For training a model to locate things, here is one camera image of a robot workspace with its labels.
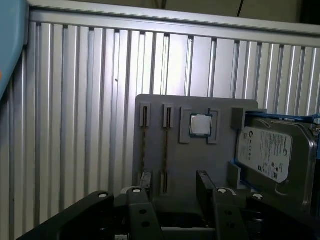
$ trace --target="hard drive label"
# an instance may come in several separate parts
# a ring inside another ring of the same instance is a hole
[[[288,177],[291,149],[290,135],[245,127],[238,138],[237,160],[282,183]]]

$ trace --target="gray panel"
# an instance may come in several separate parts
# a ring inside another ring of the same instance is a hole
[[[240,189],[240,177],[241,177],[241,168],[232,162],[228,162],[227,168],[227,182],[230,187],[235,189]]]
[[[26,133],[26,53],[17,63],[16,72],[13,75],[13,115],[14,115],[14,238],[23,234],[24,225],[24,203],[25,203],[25,133]]]
[[[8,145],[9,145],[9,238],[15,238],[15,118],[14,118],[14,75],[7,86],[8,91]]]
[[[132,41],[138,39],[138,59],[137,61],[132,62],[132,67],[137,69],[136,77],[136,90],[138,94],[142,94],[144,91],[144,63],[145,63],[145,35],[140,34],[140,32],[134,31],[132,33]]]
[[[112,104],[111,104],[111,134],[110,134],[110,171],[109,190],[114,190],[115,168],[116,168],[116,137],[117,137],[117,106],[118,106],[118,83],[119,83],[119,57],[120,57],[120,32],[114,33],[114,60],[113,60],[113,82],[112,82]]]
[[[217,41],[212,41],[211,51],[210,51],[210,70],[209,70],[209,82],[208,82],[208,93],[207,93],[208,98],[210,97],[212,98],[212,96],[214,95],[216,56],[217,56]]]
[[[40,82],[41,82],[41,25],[35,27],[35,156],[34,156],[34,225],[40,224]]]
[[[277,113],[286,114],[287,109],[287,90],[289,85],[289,70],[291,63],[292,47],[285,45],[282,53],[282,68],[280,72],[280,85],[279,85],[279,100],[277,106]]]
[[[115,55],[115,31],[106,30],[105,39],[105,66],[103,86],[103,116],[101,132],[101,166],[100,166],[100,190],[109,190],[110,185],[110,145],[111,145],[111,119],[112,119],[112,92],[113,92],[113,61]]]
[[[232,58],[232,71],[231,71],[231,85],[230,85],[230,98],[232,98],[232,99],[235,98],[236,91],[237,91],[239,51],[240,51],[240,42],[234,41],[233,58]]]
[[[131,63],[137,63],[138,59],[140,57],[140,33],[138,31],[133,31],[131,34],[131,46],[130,46],[130,62]],[[129,75],[129,86],[128,86],[128,102],[127,102],[127,133],[125,142],[126,143],[132,143],[134,141],[134,134],[135,134],[135,105],[136,105],[136,96],[141,93],[141,88],[138,88],[138,71],[140,69],[137,68],[136,64],[130,65],[130,75]],[[154,87],[155,91],[159,91],[160,86],[157,88]],[[124,169],[124,185],[129,186],[132,182],[132,154],[134,151],[134,146],[132,144],[126,144],[125,146],[125,152],[127,153],[125,155],[125,162],[127,164],[127,168]]]
[[[168,68],[169,68],[169,46],[170,37],[164,36],[163,39],[163,58],[162,58],[162,74],[161,74],[161,95],[167,94],[168,87]]]
[[[142,93],[150,94],[151,89],[151,70],[152,70],[152,51],[154,34],[146,32],[144,36],[144,64],[143,64],[143,84]]]
[[[193,41],[190,96],[207,97],[212,39],[195,36]]]
[[[237,53],[237,71],[236,71],[236,82],[234,89],[234,98],[242,99],[244,92],[245,84],[245,69],[246,69],[246,56],[247,56],[247,45],[245,41],[241,41],[238,44],[238,53]]]
[[[75,202],[75,131],[76,131],[76,92],[78,81],[78,34],[77,26],[69,26],[65,32],[65,59],[63,66],[62,95],[62,162],[63,173],[63,209]]]
[[[279,50],[278,44],[262,44],[257,101],[268,113],[273,113],[275,108]]]
[[[79,82],[77,100],[77,139],[75,170],[75,201],[85,196],[85,157],[86,157],[86,124],[87,124],[87,82],[89,28],[80,28],[79,45]]]
[[[165,73],[165,67],[163,65],[164,58],[166,56],[165,35],[163,33],[157,33],[155,38],[155,60],[154,60],[154,76],[153,76],[153,94],[160,95],[163,89],[163,81],[167,78]]]
[[[170,35],[167,95],[185,95],[188,37]]]
[[[257,42],[247,43],[244,69],[244,89],[242,95],[243,99],[256,99],[258,50]]]
[[[310,84],[307,98],[307,114],[319,113],[318,103],[320,94],[320,49],[314,48],[312,53]]]
[[[94,52],[93,52],[93,77],[92,77],[92,106],[91,126],[89,141],[89,178],[88,194],[98,190],[99,164],[100,164],[100,131],[102,110],[102,55],[103,55],[103,29],[94,29]]]
[[[36,24],[30,23],[26,59],[26,68],[28,71],[26,72],[27,84],[25,123],[27,126],[25,141],[25,232],[30,231],[35,226],[36,82],[38,81],[38,68],[36,67],[36,41]]]
[[[172,106],[174,116],[181,116],[173,123],[166,137],[164,130],[164,108]],[[164,212],[199,213],[194,194],[196,190],[195,174],[197,169],[206,169],[217,186],[225,186],[227,181],[227,163],[234,157],[237,133],[231,126],[232,108],[256,109],[255,100],[222,99],[208,97],[183,97],[140,95],[136,98],[134,124],[133,184],[137,184],[137,175],[141,166],[143,129],[140,127],[141,105],[151,103],[150,127],[146,133],[145,168],[153,170],[153,204]],[[213,115],[213,139],[190,137],[190,114],[208,113]],[[167,165],[168,192],[159,191],[164,144],[168,141]]]
[[[151,20],[168,19],[174,22],[188,22],[193,24],[210,23],[219,27],[234,27],[246,29],[264,29],[266,31],[284,31],[296,34],[320,34],[320,28],[315,25],[292,24],[287,22],[277,22],[264,20],[253,20],[239,17],[214,16],[207,14],[197,14],[188,12],[163,11],[159,9],[132,8],[127,6],[116,6],[107,4],[94,4],[86,2],[43,2],[42,0],[28,0],[34,8],[45,8],[64,11],[90,12],[92,14],[104,14],[105,16],[119,16],[130,18],[142,18]]]
[[[39,223],[48,219],[49,213],[49,167],[51,146],[51,47],[52,47],[52,25],[44,23],[41,26],[40,62],[39,62],[39,165],[40,165],[40,193],[39,193]]]
[[[301,47],[293,46],[291,52],[291,62],[289,69],[289,83],[287,89],[287,102],[285,114],[294,115],[296,114],[296,104],[297,104],[297,91],[298,91],[298,81],[299,81],[299,71],[300,71],[300,61],[301,61]]]
[[[269,113],[274,113],[276,109],[276,92],[277,92],[277,74],[279,67],[279,52],[278,44],[270,45],[269,65],[266,79],[265,106]]]
[[[115,28],[127,30],[141,30],[146,32],[160,32],[167,34],[191,35],[200,37],[215,37],[218,39],[231,39],[240,41],[253,41],[261,43],[287,44],[293,46],[317,47],[320,45],[318,37],[297,34],[294,37],[287,33],[265,31],[265,29],[234,29],[232,27],[221,27],[215,24],[202,23],[201,27],[188,23],[155,22],[152,20],[126,19],[125,17],[105,17],[96,15],[94,17],[83,16],[77,13],[67,12],[43,12],[32,11],[30,19],[34,22],[49,22],[56,24],[81,25],[84,27],[95,26],[97,28]]]
[[[126,88],[127,88],[127,54],[128,54],[128,31],[120,31],[119,45],[119,67],[118,67],[118,95],[116,109],[116,136],[115,136],[115,163],[114,163],[114,178],[113,192],[119,194],[123,188],[123,169],[127,162],[124,162],[124,139],[126,120]]]
[[[194,40],[188,37],[188,44],[187,44],[187,50],[186,50],[187,52],[186,52],[185,80],[184,80],[185,96],[190,96],[193,48],[194,48]]]
[[[60,211],[60,156],[61,156],[61,101],[63,77],[63,26],[53,26],[52,46],[52,133],[51,133],[51,163],[49,216]]]
[[[304,52],[304,59],[302,62],[302,76],[301,82],[298,89],[299,93],[299,102],[298,104],[298,115],[305,116],[309,114],[308,111],[308,94],[310,91],[311,85],[311,67],[312,67],[312,58],[313,58],[313,49],[307,47]]]
[[[213,97],[230,98],[235,41],[218,39],[216,44]]]
[[[261,54],[258,59],[258,76],[257,76],[257,95],[256,101],[260,108],[266,108],[266,94],[267,94],[267,72],[269,66],[269,51],[270,45],[263,43],[261,46]]]

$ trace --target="silver ribbed panel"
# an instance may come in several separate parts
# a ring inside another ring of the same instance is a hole
[[[131,185],[139,94],[319,112],[320,42],[312,36],[75,13],[30,18],[0,106],[2,240],[93,191]]]

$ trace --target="hard drive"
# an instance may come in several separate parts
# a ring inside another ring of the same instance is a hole
[[[247,116],[236,148],[241,181],[304,212],[314,211],[319,128],[292,119]]]

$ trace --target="blue object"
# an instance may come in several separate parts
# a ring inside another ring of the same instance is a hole
[[[263,112],[255,112],[255,111],[248,111],[246,114],[250,116],[259,117],[259,118],[290,120],[294,122],[308,123],[308,124],[315,124],[317,123],[316,120],[320,119],[319,114],[315,114],[311,116],[290,116],[290,115],[269,114],[269,113],[263,113]]]
[[[26,12],[25,0],[0,0],[0,99],[24,46]]]

